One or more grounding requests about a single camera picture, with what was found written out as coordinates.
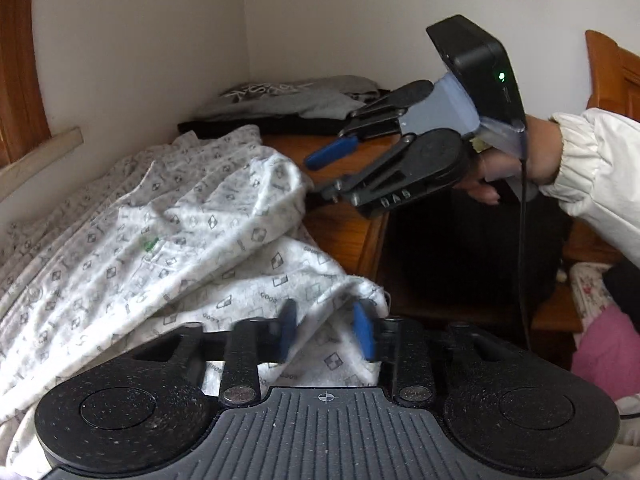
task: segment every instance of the crosshair symbol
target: crosshair symbol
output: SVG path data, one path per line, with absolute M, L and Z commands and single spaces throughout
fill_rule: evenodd
M 334 394 L 330 394 L 329 392 L 325 392 L 324 394 L 320 394 L 318 395 L 318 399 L 322 400 L 322 402 L 331 402 L 334 399 L 337 399 L 338 397 L 334 396 Z

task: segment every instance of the wooden desk surface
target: wooden desk surface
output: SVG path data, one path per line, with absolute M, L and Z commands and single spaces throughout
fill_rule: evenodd
M 287 155 L 315 184 L 355 173 L 396 142 L 394 137 L 364 142 L 353 155 L 320 171 L 306 171 L 302 161 L 311 152 L 331 142 L 332 137 L 262 136 L 262 142 Z M 367 220 L 350 205 L 327 205 L 306 215 L 304 224 L 318 246 L 334 257 L 348 274 L 376 279 L 385 237 L 387 215 Z

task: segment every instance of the black cable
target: black cable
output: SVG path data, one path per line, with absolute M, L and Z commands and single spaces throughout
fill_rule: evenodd
M 526 226 L 527 226 L 527 159 L 520 160 L 522 172 L 522 192 L 520 194 L 520 229 L 518 233 L 518 306 L 527 350 L 531 350 L 529 336 L 529 313 L 527 311 L 527 280 L 526 280 Z

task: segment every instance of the white jacket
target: white jacket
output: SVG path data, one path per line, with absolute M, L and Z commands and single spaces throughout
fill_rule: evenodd
M 562 163 L 555 183 L 541 191 L 640 267 L 640 123 L 598 108 L 554 119 Z

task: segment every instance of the human hand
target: human hand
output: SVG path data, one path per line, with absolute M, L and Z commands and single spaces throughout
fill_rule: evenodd
M 560 126 L 527 116 L 527 137 L 529 141 L 529 159 L 527 160 L 527 176 L 530 180 L 543 186 L 551 184 L 558 175 L 562 159 L 562 133 Z M 519 175 L 520 161 L 495 148 L 482 152 L 466 177 L 455 189 L 464 189 L 471 198 L 488 205 L 497 205 L 500 195 L 495 187 L 485 182 L 492 182 L 508 176 Z

